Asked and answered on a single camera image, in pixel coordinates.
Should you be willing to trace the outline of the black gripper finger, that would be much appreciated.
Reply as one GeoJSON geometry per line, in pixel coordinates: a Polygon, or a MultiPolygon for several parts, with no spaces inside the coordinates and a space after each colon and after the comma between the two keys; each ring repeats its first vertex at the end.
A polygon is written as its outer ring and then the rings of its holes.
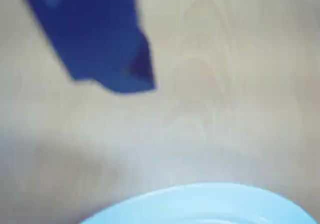
{"type": "Polygon", "coordinates": [[[122,94],[155,89],[136,0],[27,1],[75,80],[94,80],[122,94]]]}

